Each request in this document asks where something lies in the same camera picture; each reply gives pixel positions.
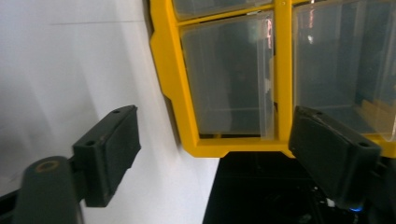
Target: yellow rack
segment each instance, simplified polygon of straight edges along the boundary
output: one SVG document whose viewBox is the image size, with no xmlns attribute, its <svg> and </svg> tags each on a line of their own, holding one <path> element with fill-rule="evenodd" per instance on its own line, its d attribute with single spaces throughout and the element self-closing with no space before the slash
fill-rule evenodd
<svg viewBox="0 0 396 224">
<path fill-rule="evenodd" d="M 163 94 L 173 106 L 183 147 L 194 157 L 224 157 L 230 151 L 280 151 L 292 158 L 288 150 L 292 124 L 292 40 L 291 12 L 293 5 L 305 0 L 274 0 L 273 4 L 220 13 L 198 19 L 179 21 L 172 0 L 151 0 L 151 18 L 154 34 L 151 50 L 156 64 Z M 274 75 L 275 138 L 260 137 L 202 139 L 194 115 L 191 92 L 180 43 L 180 27 L 204 21 L 213 21 L 249 12 L 273 10 L 276 26 L 276 55 Z M 383 156 L 396 158 L 396 144 L 385 141 L 380 135 L 367 135 L 383 148 Z"/>
</svg>

